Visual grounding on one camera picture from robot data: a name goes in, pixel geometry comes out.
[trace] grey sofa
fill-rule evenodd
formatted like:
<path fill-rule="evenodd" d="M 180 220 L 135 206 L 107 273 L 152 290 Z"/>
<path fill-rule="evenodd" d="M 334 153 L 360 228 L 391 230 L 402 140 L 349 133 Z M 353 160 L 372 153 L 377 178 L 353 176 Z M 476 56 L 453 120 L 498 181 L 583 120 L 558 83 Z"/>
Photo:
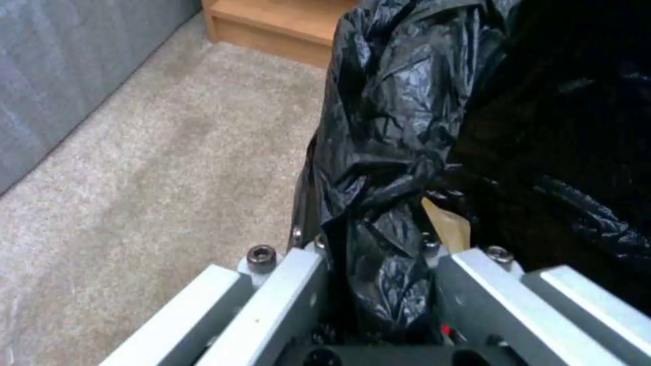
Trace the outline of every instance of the grey sofa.
<path fill-rule="evenodd" d="M 199 0 L 2 1 L 0 194 L 199 9 Z"/>

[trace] black plastic bag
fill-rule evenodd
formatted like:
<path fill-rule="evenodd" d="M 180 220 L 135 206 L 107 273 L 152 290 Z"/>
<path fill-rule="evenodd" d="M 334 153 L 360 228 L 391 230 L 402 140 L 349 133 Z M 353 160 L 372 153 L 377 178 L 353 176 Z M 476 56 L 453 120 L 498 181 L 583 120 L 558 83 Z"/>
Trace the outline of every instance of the black plastic bag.
<path fill-rule="evenodd" d="M 569 264 L 649 312 L 644 2 L 365 1 L 339 22 L 296 188 L 332 312 L 364 342 L 437 343 L 427 195 L 472 245 Z"/>

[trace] wooden step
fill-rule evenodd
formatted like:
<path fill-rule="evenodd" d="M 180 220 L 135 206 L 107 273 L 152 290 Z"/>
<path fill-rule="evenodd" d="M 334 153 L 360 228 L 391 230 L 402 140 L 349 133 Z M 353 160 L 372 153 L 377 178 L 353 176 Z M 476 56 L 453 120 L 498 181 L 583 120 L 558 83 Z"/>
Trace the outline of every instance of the wooden step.
<path fill-rule="evenodd" d="M 208 24 L 209 33 L 212 25 L 214 42 L 233 43 L 326 67 L 337 22 L 355 3 L 355 0 L 218 0 L 208 9 L 212 22 Z"/>

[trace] beige carpet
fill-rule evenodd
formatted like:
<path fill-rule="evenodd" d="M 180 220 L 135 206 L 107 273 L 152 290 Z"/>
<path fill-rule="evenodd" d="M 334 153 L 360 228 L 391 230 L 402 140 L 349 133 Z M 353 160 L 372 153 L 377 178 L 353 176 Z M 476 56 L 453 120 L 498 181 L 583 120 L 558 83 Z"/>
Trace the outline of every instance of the beige carpet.
<path fill-rule="evenodd" d="M 0 198 L 0 365 L 95 365 L 208 264 L 284 249 L 325 72 L 202 21 Z"/>

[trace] white metal bar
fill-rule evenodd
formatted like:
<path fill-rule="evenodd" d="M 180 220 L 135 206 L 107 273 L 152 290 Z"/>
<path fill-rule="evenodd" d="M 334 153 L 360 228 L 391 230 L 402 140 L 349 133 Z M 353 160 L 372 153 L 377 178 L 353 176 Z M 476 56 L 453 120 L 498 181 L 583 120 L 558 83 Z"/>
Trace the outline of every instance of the white metal bar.
<path fill-rule="evenodd" d="M 292 249 L 197 366 L 273 365 L 291 338 L 316 324 L 325 284 L 321 256 Z"/>
<path fill-rule="evenodd" d="M 501 337 L 530 365 L 622 365 L 479 249 L 441 259 L 437 287 L 446 320 L 475 345 Z"/>
<path fill-rule="evenodd" d="M 531 290 L 630 365 L 651 365 L 651 320 L 568 266 L 527 274 Z"/>
<path fill-rule="evenodd" d="M 211 265 L 100 366 L 191 365 L 252 293 L 250 277 Z"/>

